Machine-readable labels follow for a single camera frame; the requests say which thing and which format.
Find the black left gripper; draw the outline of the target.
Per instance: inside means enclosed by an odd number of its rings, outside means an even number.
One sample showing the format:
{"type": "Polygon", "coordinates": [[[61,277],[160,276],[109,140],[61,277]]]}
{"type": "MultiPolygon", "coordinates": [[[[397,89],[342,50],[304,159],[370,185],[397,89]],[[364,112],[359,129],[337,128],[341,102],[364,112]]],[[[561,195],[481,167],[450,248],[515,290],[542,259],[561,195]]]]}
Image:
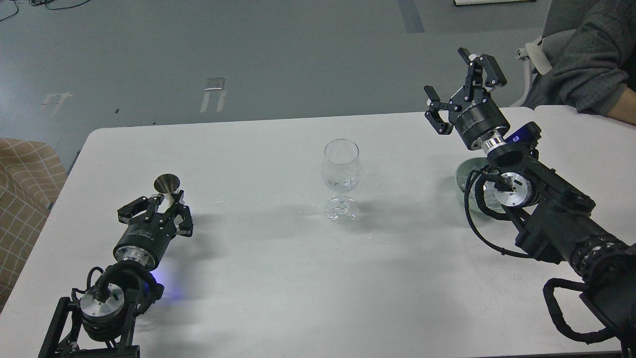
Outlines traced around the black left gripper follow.
{"type": "Polygon", "coordinates": [[[121,206],[117,217],[127,228],[113,249],[115,260],[132,260],[149,271],[157,269],[176,235],[193,235],[194,222],[184,192],[141,196],[121,206]],[[163,214],[155,213],[164,199],[168,202],[167,209],[163,214]]]}

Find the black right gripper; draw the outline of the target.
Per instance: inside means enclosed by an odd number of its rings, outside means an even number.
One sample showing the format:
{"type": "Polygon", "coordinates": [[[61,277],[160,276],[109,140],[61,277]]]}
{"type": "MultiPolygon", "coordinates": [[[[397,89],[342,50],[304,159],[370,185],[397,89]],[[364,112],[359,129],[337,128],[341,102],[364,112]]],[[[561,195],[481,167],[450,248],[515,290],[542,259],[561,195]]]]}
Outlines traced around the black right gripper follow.
{"type": "Polygon", "coordinates": [[[455,130],[470,151],[493,151],[506,145],[503,136],[510,125],[491,99],[491,91],[506,86],[507,77],[491,55],[471,54],[463,47],[458,53],[468,66],[463,88],[445,103],[433,86],[424,86],[430,100],[425,118],[440,135],[450,135],[455,130]],[[448,111],[448,122],[441,118],[440,110],[448,111]]]}

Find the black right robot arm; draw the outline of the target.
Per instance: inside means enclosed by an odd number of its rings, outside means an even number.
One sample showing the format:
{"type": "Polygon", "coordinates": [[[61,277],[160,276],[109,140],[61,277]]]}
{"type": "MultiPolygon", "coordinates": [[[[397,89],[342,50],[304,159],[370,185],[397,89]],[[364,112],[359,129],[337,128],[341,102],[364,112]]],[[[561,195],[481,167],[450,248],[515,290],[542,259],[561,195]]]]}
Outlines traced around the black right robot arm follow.
{"type": "Polygon", "coordinates": [[[528,122],[509,133],[510,125],[491,99],[506,77],[496,59],[458,53],[467,77],[448,103],[432,86],[425,86],[429,107],[425,117],[440,135],[457,130],[468,150],[481,150],[486,165],[468,173],[464,211],[475,235],[503,256],[559,264],[566,262],[581,282],[548,279],[543,296],[559,333],[584,344],[616,338],[622,356],[635,356],[635,247],[608,233],[591,219],[595,202],[539,161],[541,129],[528,122]],[[496,220],[511,222],[518,231],[520,251],[497,246],[479,233],[470,214],[470,193],[479,210],[496,220]],[[603,324],[596,332],[580,333],[566,323],[554,295],[557,288],[579,292],[581,301],[603,324]]]}

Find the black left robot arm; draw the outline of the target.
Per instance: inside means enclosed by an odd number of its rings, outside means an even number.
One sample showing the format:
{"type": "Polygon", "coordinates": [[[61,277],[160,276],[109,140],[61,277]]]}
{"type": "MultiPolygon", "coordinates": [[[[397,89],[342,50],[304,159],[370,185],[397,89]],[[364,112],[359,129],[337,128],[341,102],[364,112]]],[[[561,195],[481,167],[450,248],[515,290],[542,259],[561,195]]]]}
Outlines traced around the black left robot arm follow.
{"type": "Polygon", "coordinates": [[[61,297],[39,350],[40,358],[138,358],[136,319],[165,290],[152,272],[177,236],[191,237],[193,219],[180,189],[159,189],[118,209],[127,226],[114,246],[115,263],[93,267],[86,288],[61,297]]]}

